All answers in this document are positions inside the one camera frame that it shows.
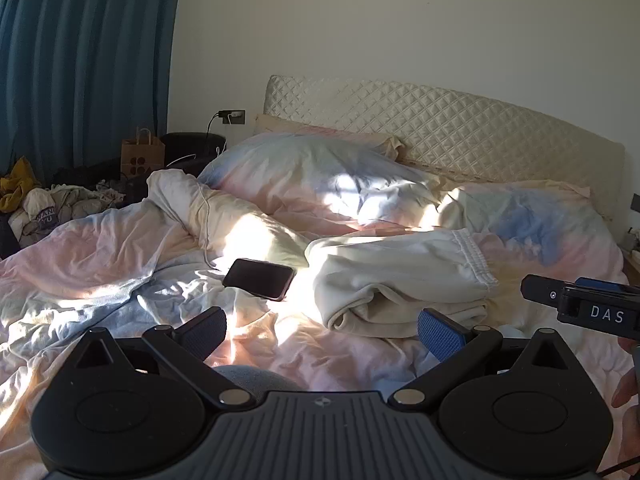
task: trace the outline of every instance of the headboard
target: headboard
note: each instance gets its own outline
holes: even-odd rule
[[[273,75],[264,113],[350,132],[394,134],[402,162],[492,182],[560,180],[591,188],[611,222],[625,149],[560,119],[455,90]]]

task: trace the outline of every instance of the yellow cloth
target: yellow cloth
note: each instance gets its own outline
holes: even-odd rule
[[[0,212],[12,213],[18,209],[22,199],[37,184],[31,164],[22,156],[11,173],[0,178]]]

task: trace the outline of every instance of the paper bag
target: paper bag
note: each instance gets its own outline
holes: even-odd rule
[[[164,144],[148,128],[137,128],[135,139],[124,139],[120,171],[126,178],[164,168]]]

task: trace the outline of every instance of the circular pad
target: circular pad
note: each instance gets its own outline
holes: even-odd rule
[[[566,421],[562,402],[539,392],[515,392],[494,402],[494,416],[505,428],[518,433],[548,433]]]
[[[97,433],[119,433],[140,425],[149,413],[145,397],[134,392],[102,392],[83,400],[76,416],[85,428]]]
[[[500,475],[561,477],[596,467],[609,443],[609,410],[572,377],[530,366],[467,381],[442,401],[440,428],[458,452]]]

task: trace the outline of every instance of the gray fabric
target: gray fabric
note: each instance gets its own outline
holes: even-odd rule
[[[267,392],[303,391],[303,389],[293,381],[290,381],[275,372],[261,370],[260,368],[255,368],[253,366],[226,365],[218,366],[214,368],[214,370],[241,388],[247,390],[258,400],[262,400]]]

